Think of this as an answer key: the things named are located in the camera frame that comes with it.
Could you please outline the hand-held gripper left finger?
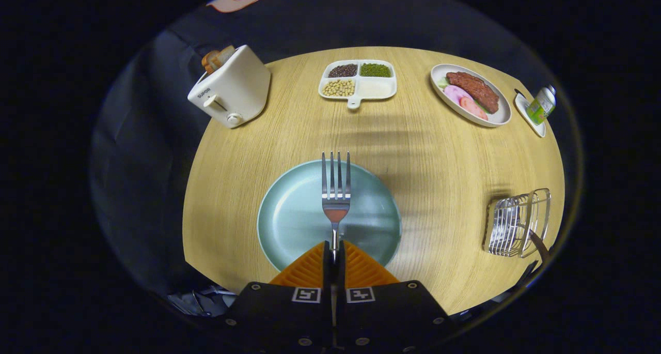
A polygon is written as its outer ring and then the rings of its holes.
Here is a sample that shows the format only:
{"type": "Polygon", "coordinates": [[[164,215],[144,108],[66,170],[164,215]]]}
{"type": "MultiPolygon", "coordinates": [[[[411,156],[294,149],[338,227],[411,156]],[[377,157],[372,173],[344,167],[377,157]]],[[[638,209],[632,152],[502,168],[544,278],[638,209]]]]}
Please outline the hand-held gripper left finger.
{"type": "Polygon", "coordinates": [[[327,353],[333,344],[332,255],[326,241],[269,283],[250,282],[213,323],[235,353],[327,353]]]}

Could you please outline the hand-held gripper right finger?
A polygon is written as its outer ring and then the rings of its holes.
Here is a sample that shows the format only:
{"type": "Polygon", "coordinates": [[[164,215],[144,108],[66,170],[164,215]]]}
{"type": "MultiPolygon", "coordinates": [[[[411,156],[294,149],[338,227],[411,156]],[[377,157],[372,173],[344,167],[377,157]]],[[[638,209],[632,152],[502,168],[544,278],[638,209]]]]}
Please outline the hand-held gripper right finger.
{"type": "Polygon", "coordinates": [[[342,353],[421,353],[458,330],[421,281],[399,281],[366,251],[340,242],[335,342],[342,353]]]}

